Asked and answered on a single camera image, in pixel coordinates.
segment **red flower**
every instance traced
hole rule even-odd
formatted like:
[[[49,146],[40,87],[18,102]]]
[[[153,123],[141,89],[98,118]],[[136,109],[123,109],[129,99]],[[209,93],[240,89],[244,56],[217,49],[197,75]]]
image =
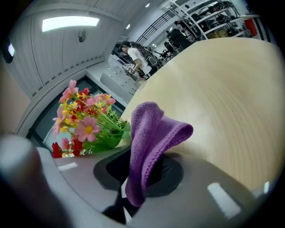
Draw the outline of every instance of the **red flower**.
[[[98,115],[99,115],[99,113],[98,113],[97,110],[92,110],[92,109],[89,109],[89,110],[88,110],[88,113],[89,113],[90,115],[94,115],[94,116],[98,116]]]
[[[62,158],[62,149],[59,147],[57,142],[53,143],[52,148],[53,148],[53,158],[54,159]]]
[[[105,106],[103,109],[102,109],[102,113],[107,113],[107,107]]]
[[[73,122],[75,122],[75,120],[77,120],[77,117],[75,115],[72,115],[71,119],[72,119]]]
[[[82,145],[83,143],[76,139],[72,139],[71,142],[73,145],[71,146],[71,149],[73,150],[74,156],[79,156],[80,152],[83,150]]]
[[[84,93],[86,96],[88,96],[88,94],[89,94],[89,89],[88,89],[88,88],[85,88],[85,89],[83,90],[83,93]]]
[[[81,91],[79,92],[79,95],[83,95],[83,94],[85,94],[86,96],[88,96],[88,94],[89,94],[89,89],[88,89],[88,88],[85,88],[85,89],[83,90],[83,92],[81,92]],[[85,100],[86,100],[86,98],[83,98],[83,97],[80,97],[79,99],[82,100],[82,101],[85,101]],[[79,111],[79,112],[86,111],[86,106],[85,106],[85,104],[83,104],[82,102],[80,102],[80,101],[78,101],[78,100],[76,100],[75,102],[78,103],[78,105],[77,105],[77,111]]]

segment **pink flower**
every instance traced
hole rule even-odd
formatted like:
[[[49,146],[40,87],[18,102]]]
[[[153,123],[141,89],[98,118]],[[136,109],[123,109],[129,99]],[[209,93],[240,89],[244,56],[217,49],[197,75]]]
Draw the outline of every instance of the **pink flower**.
[[[53,121],[55,121],[53,125],[53,137],[54,138],[58,135],[61,127],[63,127],[62,123],[65,120],[65,115],[62,114],[62,111],[63,111],[63,107],[59,107],[57,109],[57,118],[53,118]]]
[[[63,150],[69,150],[69,140],[67,138],[61,139],[61,147]]]
[[[111,96],[109,95],[109,94],[101,94],[100,95],[100,99],[102,100],[102,101],[105,101],[105,100],[107,100],[107,99],[109,99]]]
[[[86,139],[93,142],[96,137],[95,133],[100,132],[100,127],[96,125],[97,119],[90,116],[86,116],[84,121],[80,120],[78,123],[78,128],[75,129],[75,135],[78,135],[78,140],[84,142]]]
[[[89,106],[93,106],[95,105],[98,101],[100,100],[100,95],[96,95],[95,97],[93,98],[88,98],[86,103],[89,105]]]
[[[60,98],[59,102],[63,103],[64,101],[72,98],[75,93],[78,92],[78,88],[76,86],[75,80],[70,80],[68,88],[63,92],[63,96]]]
[[[107,105],[107,106],[110,106],[110,105],[112,105],[112,104],[114,104],[114,103],[116,103],[116,100],[115,100],[114,98],[110,98],[110,99],[108,99],[108,100],[106,101],[106,105]]]
[[[103,109],[102,109],[102,113],[106,113],[107,112],[107,107],[105,106]]]

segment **staircase railing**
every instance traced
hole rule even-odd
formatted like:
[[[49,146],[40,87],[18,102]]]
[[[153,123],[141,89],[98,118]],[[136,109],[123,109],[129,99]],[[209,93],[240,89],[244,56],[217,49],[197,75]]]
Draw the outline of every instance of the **staircase railing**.
[[[136,43],[143,45],[162,25],[175,17],[175,13],[167,11],[159,19],[157,19],[148,29],[140,36]]]

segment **purple microfiber cloth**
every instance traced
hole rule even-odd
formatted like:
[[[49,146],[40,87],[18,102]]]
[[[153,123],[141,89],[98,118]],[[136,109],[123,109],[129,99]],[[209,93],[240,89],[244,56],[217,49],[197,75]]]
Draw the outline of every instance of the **purple microfiber cloth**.
[[[131,119],[131,156],[126,196],[140,207],[147,182],[155,163],[163,152],[188,139],[193,133],[190,124],[164,116],[154,102],[145,102],[133,111]]]

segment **wall-mounted device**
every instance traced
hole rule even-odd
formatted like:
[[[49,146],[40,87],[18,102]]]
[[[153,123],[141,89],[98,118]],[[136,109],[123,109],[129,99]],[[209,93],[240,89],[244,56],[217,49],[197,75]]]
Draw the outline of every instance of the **wall-mounted device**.
[[[78,34],[79,42],[82,43],[86,40],[86,29],[83,29],[82,32]]]
[[[5,40],[5,42],[2,45],[1,50],[2,50],[3,57],[4,57],[5,61],[7,63],[11,63],[13,61],[15,49],[14,49],[13,45],[11,44],[9,38],[7,38]]]

